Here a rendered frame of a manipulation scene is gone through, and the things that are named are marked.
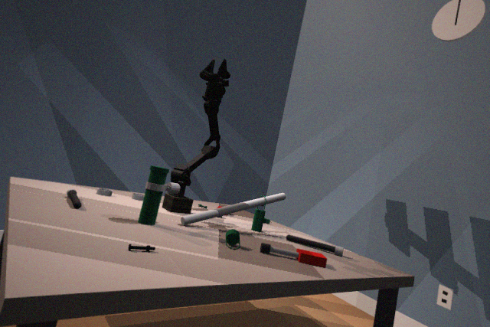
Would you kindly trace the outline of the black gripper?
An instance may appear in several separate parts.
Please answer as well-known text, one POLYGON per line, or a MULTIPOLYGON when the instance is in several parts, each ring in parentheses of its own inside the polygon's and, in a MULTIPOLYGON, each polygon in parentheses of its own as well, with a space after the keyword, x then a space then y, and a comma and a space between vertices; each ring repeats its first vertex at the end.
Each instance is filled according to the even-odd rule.
POLYGON ((207 88, 210 90, 217 90, 217 88, 214 88, 214 79, 216 80, 222 80, 223 79, 229 79, 230 78, 230 73, 227 71, 227 60, 224 59, 222 62, 221 66, 219 67, 219 71, 217 74, 214 74, 214 63, 215 60, 212 60, 208 66, 203 70, 203 72, 200 72, 200 77, 203 80, 208 81, 206 83, 207 88))

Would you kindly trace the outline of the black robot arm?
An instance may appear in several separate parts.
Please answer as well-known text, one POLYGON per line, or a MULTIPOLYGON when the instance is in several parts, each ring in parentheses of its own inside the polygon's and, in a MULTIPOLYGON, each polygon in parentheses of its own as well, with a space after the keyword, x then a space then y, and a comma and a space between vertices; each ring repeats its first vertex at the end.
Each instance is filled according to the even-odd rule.
POLYGON ((169 193, 170 195, 175 197, 180 197, 180 198, 186 198, 184 196, 185 188, 186 186, 190 186, 191 184, 191 179, 189 178, 191 176, 191 172, 194 171, 199 165, 201 165, 207 159, 212 159, 217 156, 220 149, 219 141, 221 139, 221 136, 219 135, 219 129, 218 129, 217 114, 219 111, 221 99, 223 98, 223 95, 226 92, 224 87, 228 87, 228 86, 229 86, 229 80, 214 79, 214 88, 217 88, 217 90, 210 90, 207 88, 205 91, 205 95, 202 96, 203 99, 205 100, 204 111, 208 116, 211 135, 209 139, 205 142, 204 147, 201 149, 201 153, 199 155, 194 157, 190 162, 188 162, 185 165, 178 164, 171 171, 171 182, 178 183, 180 185, 180 192, 177 194, 169 193), (213 140, 216 141, 216 147, 210 146, 213 140), (183 183, 179 181, 182 181, 183 183))

